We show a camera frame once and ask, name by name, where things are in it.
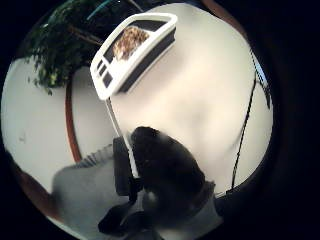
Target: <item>person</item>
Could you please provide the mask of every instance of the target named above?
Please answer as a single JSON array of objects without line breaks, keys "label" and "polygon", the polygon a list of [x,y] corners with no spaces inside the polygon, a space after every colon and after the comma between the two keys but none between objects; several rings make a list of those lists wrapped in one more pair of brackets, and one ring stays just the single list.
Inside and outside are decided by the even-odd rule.
[{"label": "person", "polygon": [[182,144],[150,127],[137,128],[131,140],[144,190],[127,216],[145,211],[152,228],[120,237],[107,236],[98,228],[113,206],[128,201],[116,193],[112,144],[58,171],[52,193],[17,165],[13,169],[25,193],[44,214],[86,239],[143,239],[142,235],[145,239],[195,239],[222,222],[214,208],[214,184],[205,181]]}]

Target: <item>white wall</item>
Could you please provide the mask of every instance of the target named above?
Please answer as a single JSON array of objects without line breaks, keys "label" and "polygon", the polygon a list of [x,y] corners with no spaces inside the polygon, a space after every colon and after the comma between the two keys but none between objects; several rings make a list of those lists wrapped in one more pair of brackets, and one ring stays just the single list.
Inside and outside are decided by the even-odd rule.
[{"label": "white wall", "polygon": [[[173,47],[134,90],[112,97],[123,131],[151,126],[183,143],[216,191],[231,179],[254,79],[246,40],[224,21],[186,4],[151,12],[178,16]],[[257,86],[244,137],[236,184],[259,165],[269,143],[272,109]]]}]

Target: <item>wooden trim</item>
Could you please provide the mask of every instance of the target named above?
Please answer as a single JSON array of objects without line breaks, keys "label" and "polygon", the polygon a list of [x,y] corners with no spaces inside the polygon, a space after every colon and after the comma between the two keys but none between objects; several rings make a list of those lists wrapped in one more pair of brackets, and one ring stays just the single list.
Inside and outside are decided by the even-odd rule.
[{"label": "wooden trim", "polygon": [[73,124],[73,114],[72,114],[72,81],[67,84],[66,98],[65,98],[65,115],[66,115],[66,126],[68,141],[71,148],[72,156],[75,162],[80,162],[82,157],[80,154],[74,124]]}]

